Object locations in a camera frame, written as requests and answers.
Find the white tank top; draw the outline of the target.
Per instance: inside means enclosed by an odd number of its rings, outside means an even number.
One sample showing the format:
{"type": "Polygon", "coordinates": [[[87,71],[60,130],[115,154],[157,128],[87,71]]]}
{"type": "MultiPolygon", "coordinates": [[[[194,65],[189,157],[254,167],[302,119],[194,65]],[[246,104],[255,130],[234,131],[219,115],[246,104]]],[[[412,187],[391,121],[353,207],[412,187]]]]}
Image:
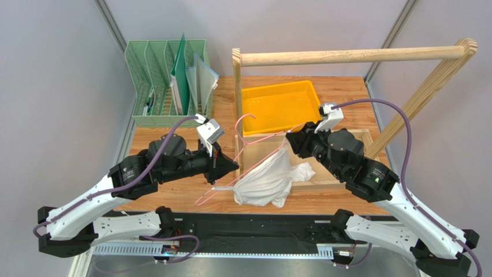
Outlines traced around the white tank top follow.
{"type": "Polygon", "coordinates": [[[289,161],[289,143],[283,139],[279,150],[254,167],[234,186],[213,187],[214,191],[232,191],[237,204],[277,208],[285,205],[294,182],[309,181],[316,172],[308,162],[292,166],[289,161]]]}

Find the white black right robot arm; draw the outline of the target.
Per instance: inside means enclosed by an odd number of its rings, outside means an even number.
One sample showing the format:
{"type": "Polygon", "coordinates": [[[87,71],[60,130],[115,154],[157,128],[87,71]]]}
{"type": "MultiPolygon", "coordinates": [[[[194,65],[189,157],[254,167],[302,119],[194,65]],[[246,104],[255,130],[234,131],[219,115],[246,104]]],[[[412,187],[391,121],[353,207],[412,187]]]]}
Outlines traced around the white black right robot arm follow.
{"type": "Polygon", "coordinates": [[[429,276],[467,276],[471,250],[479,241],[473,230],[452,226],[404,190],[386,165],[364,156],[364,144],[346,129],[318,131],[309,122],[286,135],[298,157],[314,158],[356,197],[383,208],[404,225],[396,229],[339,209],[329,224],[337,241],[364,241],[413,261],[429,276]]]}

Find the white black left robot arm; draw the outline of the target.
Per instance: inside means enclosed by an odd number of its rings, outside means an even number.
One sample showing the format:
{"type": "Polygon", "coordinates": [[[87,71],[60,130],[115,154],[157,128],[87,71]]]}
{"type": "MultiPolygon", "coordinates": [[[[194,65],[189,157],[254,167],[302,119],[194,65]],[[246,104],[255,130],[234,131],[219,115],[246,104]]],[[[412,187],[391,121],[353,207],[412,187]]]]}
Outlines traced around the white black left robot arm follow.
{"type": "Polygon", "coordinates": [[[112,167],[107,176],[69,204],[39,208],[38,222],[46,227],[46,233],[38,239],[39,252],[66,258],[115,239],[180,235],[167,207],[136,215],[110,216],[109,212],[157,192],[160,184],[201,174],[213,185],[238,168],[238,163],[223,154],[218,143],[212,144],[211,152],[203,144],[190,151],[181,136],[166,134],[151,142],[148,149],[112,167]]]}

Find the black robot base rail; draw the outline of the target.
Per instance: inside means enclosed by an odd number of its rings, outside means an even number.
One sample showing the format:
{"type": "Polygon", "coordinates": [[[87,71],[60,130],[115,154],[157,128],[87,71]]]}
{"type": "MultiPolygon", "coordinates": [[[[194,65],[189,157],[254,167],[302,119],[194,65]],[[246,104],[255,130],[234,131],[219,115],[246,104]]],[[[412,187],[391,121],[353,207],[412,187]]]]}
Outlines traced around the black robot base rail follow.
{"type": "Polygon", "coordinates": [[[354,241],[329,226],[330,215],[175,213],[176,224],[157,238],[182,235],[185,251],[241,251],[255,253],[312,253],[317,244],[354,241]]]}

